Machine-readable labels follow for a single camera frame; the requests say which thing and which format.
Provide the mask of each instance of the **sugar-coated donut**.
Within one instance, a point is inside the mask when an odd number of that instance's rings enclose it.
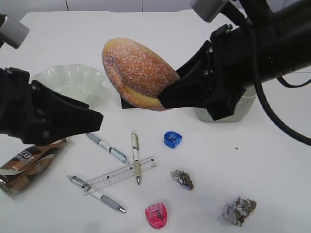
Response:
[[[157,96],[179,76],[156,53],[133,40],[115,38],[104,46],[103,65],[109,80],[130,104],[166,110]]]

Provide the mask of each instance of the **pen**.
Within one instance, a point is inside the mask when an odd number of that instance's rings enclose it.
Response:
[[[78,186],[82,189],[86,188],[86,185],[88,185],[77,176],[67,175],[67,177],[69,178],[69,180],[73,184],[75,184],[76,186]],[[98,200],[100,200],[102,203],[108,205],[112,209],[117,210],[117,211],[122,212],[122,213],[126,213],[126,210],[120,204],[118,204],[117,202],[115,202],[111,198],[107,197],[106,195],[103,195],[100,192],[93,192],[93,193],[91,193],[91,195],[93,197],[97,198]]]
[[[91,139],[93,142],[95,142],[100,147],[104,148],[107,152],[112,154],[116,159],[120,160],[122,163],[130,164],[130,162],[127,159],[127,156],[123,154],[122,152],[118,151],[116,148],[109,146],[103,140],[101,140],[100,138],[98,138],[92,133],[87,133],[86,135],[89,139]]]
[[[138,156],[138,136],[132,131],[131,133],[131,139],[132,139],[132,151],[133,151],[133,159],[134,159],[134,171],[135,171],[135,177],[138,185],[140,185],[141,182],[141,171],[140,171],[140,163],[139,163],[139,156]]]

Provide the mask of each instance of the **pencil sharpener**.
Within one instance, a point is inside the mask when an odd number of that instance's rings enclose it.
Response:
[[[162,202],[148,206],[145,215],[150,226],[155,229],[160,229],[167,223],[167,210]]]
[[[182,136],[179,133],[168,131],[164,134],[164,144],[174,149],[181,142]]]

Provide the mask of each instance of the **crumpled paper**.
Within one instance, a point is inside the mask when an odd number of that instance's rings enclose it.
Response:
[[[190,175],[184,171],[171,171],[171,177],[188,190],[192,190],[194,187],[192,181],[190,180]]]
[[[227,203],[224,206],[222,214],[227,221],[242,226],[245,219],[256,208],[256,205],[256,202],[253,200],[238,197],[233,203]]]

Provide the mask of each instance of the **clear plastic ruler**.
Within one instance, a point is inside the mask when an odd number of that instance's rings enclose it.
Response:
[[[141,172],[150,170],[158,166],[156,159],[154,157],[149,157],[149,158],[140,160],[139,163],[140,163]],[[134,164],[130,164],[118,170],[111,171],[107,174],[104,174],[92,180],[86,181],[84,183],[85,188],[83,188],[84,195],[106,188],[108,186],[111,186],[120,181],[124,181],[133,176],[135,176]]]

